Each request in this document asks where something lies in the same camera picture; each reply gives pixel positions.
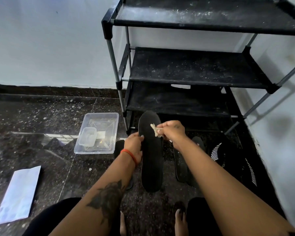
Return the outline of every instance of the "left hand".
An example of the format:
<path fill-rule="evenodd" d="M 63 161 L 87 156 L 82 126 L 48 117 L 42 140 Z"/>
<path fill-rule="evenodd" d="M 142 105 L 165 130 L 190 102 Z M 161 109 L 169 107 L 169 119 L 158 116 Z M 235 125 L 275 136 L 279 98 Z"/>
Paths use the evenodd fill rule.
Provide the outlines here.
<path fill-rule="evenodd" d="M 141 159 L 142 159 L 141 142 L 143 140 L 144 140 L 144 136 L 139 137 L 138 132 L 131 134 L 125 140 L 124 149 L 127 149 L 134 155 L 138 164 L 141 162 Z"/>

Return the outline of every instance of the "black shoe rack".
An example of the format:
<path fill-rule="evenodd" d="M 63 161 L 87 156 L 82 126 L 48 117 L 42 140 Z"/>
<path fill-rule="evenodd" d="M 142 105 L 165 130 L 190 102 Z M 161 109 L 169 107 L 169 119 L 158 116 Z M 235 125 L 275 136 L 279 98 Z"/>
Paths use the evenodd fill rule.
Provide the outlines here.
<path fill-rule="evenodd" d="M 127 44 L 119 69 L 111 42 L 114 25 L 126 28 Z M 242 53 L 142 48 L 130 45 L 129 26 L 253 36 Z M 225 132 L 228 134 L 295 74 L 294 68 L 279 83 L 271 83 L 250 55 L 258 34 L 295 35 L 295 6 L 288 0 L 116 0 L 106 12 L 102 27 L 127 131 L 133 128 L 131 122 L 127 124 L 128 111 L 152 110 L 170 115 L 237 118 Z M 124 78 L 127 62 L 130 77 Z M 128 81 L 125 99 L 121 94 L 123 81 Z M 245 115 L 231 115 L 225 101 L 232 95 L 230 87 L 265 89 L 267 93 Z"/>

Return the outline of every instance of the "foot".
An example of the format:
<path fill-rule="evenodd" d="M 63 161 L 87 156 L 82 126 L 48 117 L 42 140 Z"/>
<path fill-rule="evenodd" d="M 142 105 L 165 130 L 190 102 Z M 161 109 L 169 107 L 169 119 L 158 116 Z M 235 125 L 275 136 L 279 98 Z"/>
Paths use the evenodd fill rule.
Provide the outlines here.
<path fill-rule="evenodd" d="M 186 214 L 178 209 L 175 214 L 175 236 L 188 236 L 188 224 L 186 222 Z"/>
<path fill-rule="evenodd" d="M 127 229 L 125 224 L 125 215 L 120 211 L 120 236 L 126 236 Z"/>

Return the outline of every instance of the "right hand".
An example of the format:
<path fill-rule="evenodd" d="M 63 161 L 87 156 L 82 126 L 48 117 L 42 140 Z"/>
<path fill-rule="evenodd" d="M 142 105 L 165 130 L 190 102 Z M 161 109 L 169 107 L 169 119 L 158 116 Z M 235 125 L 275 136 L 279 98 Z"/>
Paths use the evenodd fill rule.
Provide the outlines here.
<path fill-rule="evenodd" d="M 180 151 L 179 142 L 187 138 L 185 134 L 185 127 L 178 120 L 167 121 L 157 125 L 156 127 L 160 127 L 162 129 L 158 130 L 158 134 L 164 135 L 165 139 L 171 140 L 173 142 L 174 147 Z"/>

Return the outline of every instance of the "red string bracelet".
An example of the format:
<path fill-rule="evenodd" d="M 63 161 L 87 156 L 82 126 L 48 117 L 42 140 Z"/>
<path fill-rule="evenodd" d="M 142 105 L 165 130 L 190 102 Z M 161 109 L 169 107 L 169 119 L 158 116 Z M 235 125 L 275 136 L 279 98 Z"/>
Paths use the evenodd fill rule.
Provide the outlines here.
<path fill-rule="evenodd" d="M 122 150 L 120 151 L 120 153 L 122 153 L 122 152 L 126 152 L 126 153 L 128 153 L 128 154 L 132 157 L 132 159 L 133 159 L 133 161 L 134 161 L 134 164 L 135 164 L 136 166 L 138 165 L 138 162 L 137 162 L 136 158 L 134 157 L 134 155 L 132 154 L 131 151 L 129 151 L 129 150 L 127 150 L 127 149 L 122 149 Z"/>

